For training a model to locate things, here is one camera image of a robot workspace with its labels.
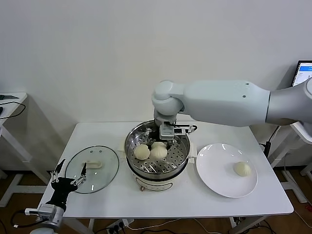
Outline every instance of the white table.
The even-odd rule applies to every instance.
[[[301,122],[296,122],[290,126],[291,128],[288,128],[285,139],[268,157],[272,168],[275,167],[288,154],[291,148],[296,145],[300,139],[302,139],[307,144],[312,144],[312,136],[310,136],[310,134],[305,130]],[[309,164],[300,173],[302,176],[307,175],[312,180],[311,170],[312,163]],[[282,174],[286,179],[286,182],[281,182],[283,188],[285,190],[293,190],[300,203],[307,203],[307,199],[305,198],[298,184],[295,182],[295,179],[291,173],[289,171],[282,171]]]
[[[22,103],[26,98],[26,93],[1,93],[2,95],[12,95],[16,96],[19,99],[5,99],[0,100],[0,106],[3,107],[3,112],[0,117],[9,117],[14,111],[18,108],[17,103],[10,103],[2,105],[2,103],[16,101]],[[10,134],[10,132],[3,126],[4,122],[7,119],[0,119],[0,127],[2,128],[2,136],[13,146],[14,149],[18,152],[17,157],[26,165],[34,174],[36,174],[43,182],[46,184],[50,180],[50,175],[33,163],[33,157],[24,149],[24,147]],[[1,177],[5,178],[6,175],[4,172],[0,172]],[[18,183],[21,180],[22,175],[16,175],[11,182],[9,188],[6,190],[2,199],[0,200],[0,207],[5,207],[9,202],[13,193],[43,193],[45,186],[19,186]]]
[[[155,193],[140,191],[129,169],[125,153],[120,151],[128,132],[138,122],[79,123],[76,125],[60,158],[66,159],[61,176],[70,159],[80,150],[105,145],[115,150],[120,158],[120,168],[115,179],[106,188],[88,195],[71,193],[68,196],[65,224],[81,234],[91,234],[79,222],[68,218],[194,218],[251,216],[231,229],[240,233],[268,215],[293,212],[288,197],[279,183],[266,157],[263,155],[249,127],[237,128],[202,122],[189,135],[197,151],[211,143],[223,142],[243,150],[256,166],[258,185],[254,192],[243,198],[226,198],[210,190],[197,175],[195,165],[189,163],[177,177],[174,186]],[[48,185],[40,203],[47,202],[53,193]]]

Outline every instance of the monitor screen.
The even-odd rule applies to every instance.
[[[311,61],[299,61],[292,86],[296,86],[307,79],[312,78],[312,60]]]

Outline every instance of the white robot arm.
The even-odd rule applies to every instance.
[[[172,136],[169,126],[176,121],[178,113],[198,121],[237,127],[312,123],[312,79],[276,91],[243,80],[202,80],[189,84],[166,80],[156,86],[152,102],[160,138]]]

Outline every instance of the wooden floor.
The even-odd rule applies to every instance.
[[[279,180],[285,181],[282,173],[280,171],[276,171],[276,174]],[[300,188],[306,195],[306,197],[312,201],[312,182],[305,176],[302,177],[298,170],[291,170],[291,174],[299,184]],[[13,179],[14,174],[10,174],[7,179],[0,180],[0,197],[3,196],[6,188],[9,186],[11,180]],[[32,174],[26,174],[22,181],[21,185],[43,185],[42,182]],[[303,216],[303,218],[307,221],[307,223],[312,226],[312,212],[309,212],[306,207],[307,204],[300,204],[296,199],[295,195],[292,191],[286,192],[288,197],[290,198],[295,210]],[[0,219],[4,222],[8,234],[28,234],[35,228],[26,228],[26,229],[14,229],[10,225],[10,218],[14,211],[25,209],[25,208],[36,208],[38,203],[40,202],[42,195],[34,195],[34,194],[14,194],[5,208],[0,208]],[[145,220],[135,220],[130,226],[132,228],[141,228],[146,226],[152,226],[161,224],[169,219],[145,219]],[[228,230],[231,228],[230,222],[228,218],[201,218],[198,219],[204,227],[209,232],[220,232],[223,234],[228,233]],[[290,215],[277,215],[271,216],[266,219],[271,225],[272,229],[277,234],[312,234],[312,229],[308,228],[301,219],[295,214],[292,213]],[[27,224],[35,221],[35,217],[31,216],[23,216],[19,215],[15,220],[20,224]],[[81,222],[88,225],[88,219],[81,219]],[[97,231],[101,228],[106,227],[110,223],[113,223],[112,219],[101,219],[96,220],[94,224],[94,230]],[[192,219],[181,219],[172,223],[168,223],[164,226],[153,228],[152,230],[162,230],[169,229],[175,233],[180,234],[204,234],[206,233],[194,220]],[[126,229],[126,234],[140,234],[142,230],[133,231],[130,229]],[[75,231],[63,225],[60,230],[58,230],[59,234],[76,234]],[[254,230],[250,230],[249,234],[270,234],[270,230],[266,228],[257,228]],[[4,234],[3,228],[0,226],[0,234]]]

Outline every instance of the power strip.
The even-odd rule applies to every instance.
[[[110,224],[109,226],[107,226],[106,228],[114,228],[115,225],[117,225],[119,227],[119,223],[122,222],[123,223],[123,226],[124,228],[126,228],[127,226],[129,226],[130,223],[132,223],[134,221],[133,218],[124,218],[124,219],[119,219],[117,220],[116,222]]]

